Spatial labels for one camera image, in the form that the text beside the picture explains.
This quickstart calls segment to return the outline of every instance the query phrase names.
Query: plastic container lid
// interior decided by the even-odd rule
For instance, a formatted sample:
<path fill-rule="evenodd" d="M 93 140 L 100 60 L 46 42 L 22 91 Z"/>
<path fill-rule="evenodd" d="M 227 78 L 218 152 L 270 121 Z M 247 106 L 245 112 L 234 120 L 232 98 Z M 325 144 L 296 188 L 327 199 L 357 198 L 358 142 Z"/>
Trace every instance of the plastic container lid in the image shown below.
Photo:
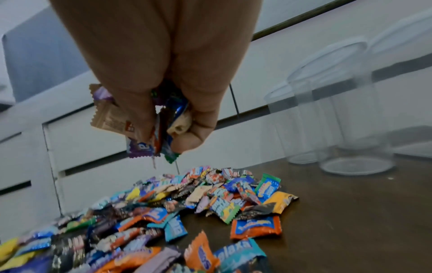
<path fill-rule="evenodd" d="M 373 38 L 368 51 L 379 54 L 405 45 L 432 31 L 432 9 L 405 18 Z"/>
<path fill-rule="evenodd" d="M 301 62 L 297 69 L 288 76 L 287 81 L 290 83 L 316 76 L 351 58 L 360 56 L 365 52 L 367 46 L 367 40 L 362 36 L 328 45 Z"/>
<path fill-rule="evenodd" d="M 272 90 L 264 96 L 264 100 L 267 104 L 270 104 L 290 97 L 294 97 L 293 89 L 286 81 L 283 81 L 273 87 Z"/>

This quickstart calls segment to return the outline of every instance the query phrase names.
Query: hand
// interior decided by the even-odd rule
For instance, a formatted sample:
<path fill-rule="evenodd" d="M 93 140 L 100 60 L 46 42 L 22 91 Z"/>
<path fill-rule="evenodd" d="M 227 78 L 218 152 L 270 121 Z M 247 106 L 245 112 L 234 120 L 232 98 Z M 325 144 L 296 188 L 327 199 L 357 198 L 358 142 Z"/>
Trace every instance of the hand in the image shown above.
<path fill-rule="evenodd" d="M 261 0 L 51 0 L 89 67 L 148 141 L 150 91 L 172 80 L 193 123 L 171 148 L 201 145 L 214 130 L 224 93 L 251 41 Z"/>

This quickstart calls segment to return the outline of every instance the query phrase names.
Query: brown tabletop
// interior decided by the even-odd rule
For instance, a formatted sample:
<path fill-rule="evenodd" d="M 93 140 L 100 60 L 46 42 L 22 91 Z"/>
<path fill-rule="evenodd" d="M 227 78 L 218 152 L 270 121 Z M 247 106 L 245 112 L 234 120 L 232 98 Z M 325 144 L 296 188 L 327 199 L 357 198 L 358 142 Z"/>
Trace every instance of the brown tabletop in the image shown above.
<path fill-rule="evenodd" d="M 397 160 L 368 177 L 323 173 L 317 165 L 277 160 L 248 168 L 282 179 L 300 199 L 281 215 L 283 234 L 256 241 L 274 272 L 430 272 L 432 162 Z M 184 215 L 186 248 L 204 230 L 213 251 L 232 244 L 230 225 L 214 215 Z"/>

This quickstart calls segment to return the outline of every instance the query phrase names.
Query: wooden table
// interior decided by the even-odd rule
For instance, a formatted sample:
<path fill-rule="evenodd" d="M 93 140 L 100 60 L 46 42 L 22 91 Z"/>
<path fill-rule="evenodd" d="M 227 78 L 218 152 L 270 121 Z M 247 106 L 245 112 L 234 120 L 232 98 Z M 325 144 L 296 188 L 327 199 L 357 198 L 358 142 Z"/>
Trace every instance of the wooden table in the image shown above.
<path fill-rule="evenodd" d="M 283 234 L 256 241 L 277 272 L 414 273 L 432 270 L 432 162 L 398 159 L 369 177 L 323 173 L 277 160 L 248 168 L 282 179 L 300 199 L 281 215 Z M 182 216 L 186 248 L 204 230 L 213 251 L 233 243 L 214 215 Z"/>

